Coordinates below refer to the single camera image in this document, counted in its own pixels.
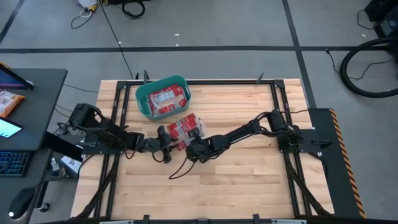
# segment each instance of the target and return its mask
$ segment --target wooden table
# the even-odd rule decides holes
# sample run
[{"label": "wooden table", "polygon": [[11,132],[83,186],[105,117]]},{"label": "wooden table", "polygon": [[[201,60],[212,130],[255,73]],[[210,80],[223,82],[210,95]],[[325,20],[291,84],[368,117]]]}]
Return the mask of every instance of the wooden table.
[{"label": "wooden table", "polygon": [[[307,109],[300,80],[284,82],[290,110]],[[99,89],[96,105],[107,117],[112,113],[116,83],[102,81]],[[132,87],[130,92],[127,131],[144,133],[146,138],[156,137],[159,125],[166,126],[190,113],[203,120],[206,136],[212,136],[236,129],[259,113],[274,108],[268,86],[191,85],[192,101],[185,113],[152,122],[137,108],[136,88]],[[122,102],[121,96],[116,124],[119,124]],[[292,114],[292,119],[302,129],[312,127],[307,112]],[[185,151],[173,151],[170,164],[155,162],[149,153],[137,153],[131,160],[121,156],[112,219],[140,220],[143,215],[150,215],[151,219],[232,219],[252,218],[255,213],[261,218],[294,217],[284,160],[276,138],[250,137],[232,145],[215,160],[197,163],[185,177],[169,180],[168,176],[181,166],[184,158]],[[72,217],[83,210],[96,192],[102,161],[103,156],[94,156],[83,166]],[[333,213],[321,162],[308,154],[301,154],[301,161],[307,187],[324,208]],[[303,213],[303,200],[297,186],[296,191]],[[107,195],[104,194],[102,214]]]}]

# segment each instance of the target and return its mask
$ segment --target monitor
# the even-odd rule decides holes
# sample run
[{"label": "monitor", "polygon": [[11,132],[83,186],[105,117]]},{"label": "monitor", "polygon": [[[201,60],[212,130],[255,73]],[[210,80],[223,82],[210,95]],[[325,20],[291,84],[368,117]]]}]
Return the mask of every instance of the monitor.
[{"label": "monitor", "polygon": [[0,117],[0,137],[9,138],[20,130],[22,126]]},{"label": "monitor", "polygon": [[33,84],[0,64],[0,89],[33,89]]}]

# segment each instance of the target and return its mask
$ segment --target keyboard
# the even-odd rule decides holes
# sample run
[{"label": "keyboard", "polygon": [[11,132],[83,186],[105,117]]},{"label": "keyboard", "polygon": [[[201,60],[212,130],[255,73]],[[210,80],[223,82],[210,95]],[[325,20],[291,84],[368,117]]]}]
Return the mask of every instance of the keyboard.
[{"label": "keyboard", "polygon": [[31,157],[31,152],[0,151],[0,177],[25,176]]}]

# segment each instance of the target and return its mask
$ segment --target black desk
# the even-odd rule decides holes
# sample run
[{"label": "black desk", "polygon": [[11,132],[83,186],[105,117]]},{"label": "black desk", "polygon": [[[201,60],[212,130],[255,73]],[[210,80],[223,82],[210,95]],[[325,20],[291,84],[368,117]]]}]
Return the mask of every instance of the black desk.
[{"label": "black desk", "polygon": [[24,127],[10,139],[0,138],[0,150],[35,151],[25,177],[0,178],[0,223],[28,223],[42,186],[36,187],[28,211],[19,219],[8,216],[8,208],[22,189],[41,184],[45,178],[52,150],[41,148],[53,110],[67,75],[65,69],[13,69],[19,76],[34,82],[33,90],[10,90],[25,96],[8,119]]}]

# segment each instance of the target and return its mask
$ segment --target snack bag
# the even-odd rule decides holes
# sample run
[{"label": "snack bag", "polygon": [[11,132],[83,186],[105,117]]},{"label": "snack bag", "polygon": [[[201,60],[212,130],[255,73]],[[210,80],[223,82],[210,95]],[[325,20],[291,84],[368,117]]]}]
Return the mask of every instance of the snack bag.
[{"label": "snack bag", "polygon": [[0,90],[0,117],[7,118],[11,111],[24,98],[24,96],[10,93],[6,90]]},{"label": "snack bag", "polygon": [[185,149],[191,141],[194,140],[196,134],[201,138],[205,135],[205,125],[201,119],[193,113],[168,125],[167,129],[169,130],[169,134],[172,139],[179,140],[177,146],[179,151]]},{"label": "snack bag", "polygon": [[153,116],[166,114],[185,106],[187,103],[184,89],[177,84],[155,91],[148,95],[147,99],[148,107]]}]

